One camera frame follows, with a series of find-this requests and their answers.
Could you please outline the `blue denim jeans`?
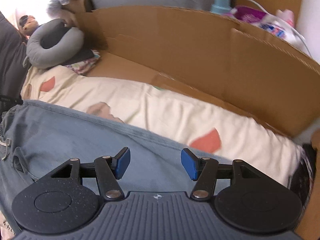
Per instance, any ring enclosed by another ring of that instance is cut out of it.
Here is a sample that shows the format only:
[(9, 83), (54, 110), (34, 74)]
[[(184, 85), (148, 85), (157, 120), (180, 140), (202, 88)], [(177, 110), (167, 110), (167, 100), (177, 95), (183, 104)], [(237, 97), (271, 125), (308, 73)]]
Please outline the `blue denim jeans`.
[(120, 180), (124, 191), (185, 191), (194, 182), (181, 164), (186, 144), (128, 124), (41, 101), (27, 100), (1, 121), (1, 212), (14, 233), (20, 229), (11, 205), (23, 189), (65, 161), (91, 163), (122, 148), (131, 152)]

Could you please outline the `cream bear print bedsheet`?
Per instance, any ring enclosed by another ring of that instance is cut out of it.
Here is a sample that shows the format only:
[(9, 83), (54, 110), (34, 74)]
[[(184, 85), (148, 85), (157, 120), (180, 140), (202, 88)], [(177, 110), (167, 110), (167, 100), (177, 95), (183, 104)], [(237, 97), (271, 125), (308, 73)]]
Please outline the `cream bear print bedsheet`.
[(303, 149), (254, 119), (146, 83), (30, 68), (22, 99), (124, 122), (228, 160), (242, 159), (287, 185)]

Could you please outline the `patterned folded cloth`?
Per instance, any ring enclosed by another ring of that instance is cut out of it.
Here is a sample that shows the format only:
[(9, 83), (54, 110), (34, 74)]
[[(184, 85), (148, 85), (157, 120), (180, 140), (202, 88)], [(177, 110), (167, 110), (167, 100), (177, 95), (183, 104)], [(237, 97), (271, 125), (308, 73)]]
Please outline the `patterned folded cloth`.
[(94, 55), (92, 58), (86, 59), (84, 61), (79, 61), (73, 64), (64, 64), (64, 66), (78, 75), (85, 75), (87, 72), (89, 72), (91, 69), (95, 67), (96, 63), (100, 59), (99, 51), (92, 50), (92, 52)]

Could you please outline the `grey neck pillow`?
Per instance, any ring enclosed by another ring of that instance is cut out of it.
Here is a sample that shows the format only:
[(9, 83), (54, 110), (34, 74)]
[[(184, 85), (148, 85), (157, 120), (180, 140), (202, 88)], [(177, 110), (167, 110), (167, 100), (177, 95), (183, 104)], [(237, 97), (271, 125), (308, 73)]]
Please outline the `grey neck pillow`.
[(29, 37), (23, 67), (46, 69), (74, 57), (84, 45), (84, 33), (58, 18), (39, 26)]

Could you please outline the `dark grey folded blanket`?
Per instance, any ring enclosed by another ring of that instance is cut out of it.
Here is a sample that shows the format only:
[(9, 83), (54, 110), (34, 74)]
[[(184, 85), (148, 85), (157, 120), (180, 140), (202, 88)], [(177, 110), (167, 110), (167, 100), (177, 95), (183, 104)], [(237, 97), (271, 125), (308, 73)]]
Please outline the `dark grey folded blanket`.
[(1, 15), (1, 95), (20, 99), (27, 75), (23, 67), (27, 40)]

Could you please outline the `purple white detergent bag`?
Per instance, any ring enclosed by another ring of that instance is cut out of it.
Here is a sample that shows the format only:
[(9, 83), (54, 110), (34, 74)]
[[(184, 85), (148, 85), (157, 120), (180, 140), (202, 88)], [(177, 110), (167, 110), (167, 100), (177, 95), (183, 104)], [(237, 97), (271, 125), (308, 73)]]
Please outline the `purple white detergent bag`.
[(304, 37), (294, 28), (291, 15), (289, 20), (281, 18), (282, 11), (280, 11), (280, 17), (278, 17), (251, 7), (239, 5), (230, 11), (230, 15), (237, 20), (264, 29), (295, 47), (301, 47), (305, 41)]

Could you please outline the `brown teddy bear toy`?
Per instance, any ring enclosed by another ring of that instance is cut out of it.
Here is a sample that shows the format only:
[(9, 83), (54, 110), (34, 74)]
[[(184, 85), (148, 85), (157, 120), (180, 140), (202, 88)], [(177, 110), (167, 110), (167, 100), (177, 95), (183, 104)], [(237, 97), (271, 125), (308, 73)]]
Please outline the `brown teddy bear toy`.
[(31, 15), (22, 16), (18, 22), (19, 30), (24, 36), (32, 35), (39, 26), (35, 17)]

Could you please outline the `light blue bottle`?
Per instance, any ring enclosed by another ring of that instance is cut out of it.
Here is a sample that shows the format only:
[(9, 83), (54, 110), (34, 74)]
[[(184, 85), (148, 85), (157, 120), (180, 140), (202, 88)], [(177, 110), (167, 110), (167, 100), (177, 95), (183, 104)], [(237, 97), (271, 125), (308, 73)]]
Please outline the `light blue bottle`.
[(218, 15), (228, 14), (231, 11), (231, 0), (214, 0), (210, 12)]

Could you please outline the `pink plush toy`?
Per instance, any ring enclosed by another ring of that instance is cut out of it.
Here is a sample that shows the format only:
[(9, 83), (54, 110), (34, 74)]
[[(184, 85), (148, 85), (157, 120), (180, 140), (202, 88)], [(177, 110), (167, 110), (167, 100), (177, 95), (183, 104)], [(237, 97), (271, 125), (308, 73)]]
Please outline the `pink plush toy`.
[(276, 16), (282, 21), (286, 22), (291, 27), (295, 27), (295, 17), (291, 10), (285, 9), (284, 11), (277, 10)]

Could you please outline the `brown cardboard box wall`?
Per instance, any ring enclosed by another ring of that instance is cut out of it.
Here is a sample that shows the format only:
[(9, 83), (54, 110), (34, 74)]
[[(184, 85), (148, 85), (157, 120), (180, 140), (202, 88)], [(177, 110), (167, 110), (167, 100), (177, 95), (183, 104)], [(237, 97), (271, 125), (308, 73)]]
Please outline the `brown cardboard box wall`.
[(319, 117), (319, 64), (264, 30), (201, 10), (121, 6), (79, 14), (102, 59), (90, 76), (164, 85), (295, 137)]

